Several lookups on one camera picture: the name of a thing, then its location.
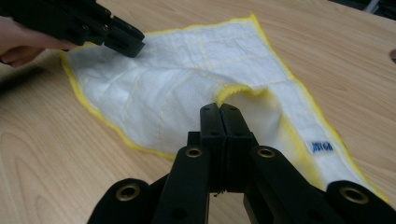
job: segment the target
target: wood grain surface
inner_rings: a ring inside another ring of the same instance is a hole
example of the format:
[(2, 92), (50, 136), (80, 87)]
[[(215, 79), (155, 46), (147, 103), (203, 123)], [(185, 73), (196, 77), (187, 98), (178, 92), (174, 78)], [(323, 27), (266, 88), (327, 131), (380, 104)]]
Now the wood grain surface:
[[(254, 13), (367, 178), (396, 207), (396, 22), (324, 0), (100, 0), (143, 32)], [(115, 182), (152, 183), (172, 161), (132, 150), (79, 104), (56, 51), (0, 64), (0, 223), (85, 223)], [(249, 223), (242, 196), (209, 223)]]

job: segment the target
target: cloth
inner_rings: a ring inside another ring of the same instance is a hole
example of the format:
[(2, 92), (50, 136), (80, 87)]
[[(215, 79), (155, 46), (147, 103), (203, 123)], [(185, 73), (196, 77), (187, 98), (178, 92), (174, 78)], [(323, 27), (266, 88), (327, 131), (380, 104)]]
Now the cloth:
[(314, 186), (364, 178), (305, 86), (271, 49), (254, 15), (146, 34), (130, 59), (104, 47), (62, 56), (78, 99), (135, 149), (174, 157), (199, 110), (238, 107), (260, 145), (280, 150)]

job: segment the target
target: blue label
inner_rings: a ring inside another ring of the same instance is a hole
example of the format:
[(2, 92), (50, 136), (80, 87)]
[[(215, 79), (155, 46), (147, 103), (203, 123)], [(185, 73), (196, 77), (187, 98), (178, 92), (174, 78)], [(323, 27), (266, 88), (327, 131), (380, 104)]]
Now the blue label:
[(330, 142), (308, 142), (307, 146), (311, 153), (317, 154), (320, 152), (333, 152), (334, 149)]

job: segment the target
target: black device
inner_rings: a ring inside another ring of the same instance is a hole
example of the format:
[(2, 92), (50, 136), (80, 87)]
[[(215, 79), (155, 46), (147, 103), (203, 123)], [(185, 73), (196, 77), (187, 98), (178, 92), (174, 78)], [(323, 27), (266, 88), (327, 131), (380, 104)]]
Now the black device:
[(0, 15), (76, 45), (86, 41), (135, 57), (145, 36), (94, 0), (0, 0)]
[(200, 117), (168, 175), (114, 184), (88, 223), (207, 223), (209, 195), (223, 191), (244, 194), (252, 223), (396, 223), (396, 212), (356, 183), (311, 186), (280, 151), (259, 146), (236, 107), (206, 105)]

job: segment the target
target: hand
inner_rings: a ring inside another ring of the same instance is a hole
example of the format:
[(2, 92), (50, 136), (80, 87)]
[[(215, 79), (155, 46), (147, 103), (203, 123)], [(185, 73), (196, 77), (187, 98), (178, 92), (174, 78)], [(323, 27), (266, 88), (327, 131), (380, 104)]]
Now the hand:
[(0, 61), (13, 67), (29, 63), (44, 49), (72, 49), (76, 45), (28, 29), (0, 17)]

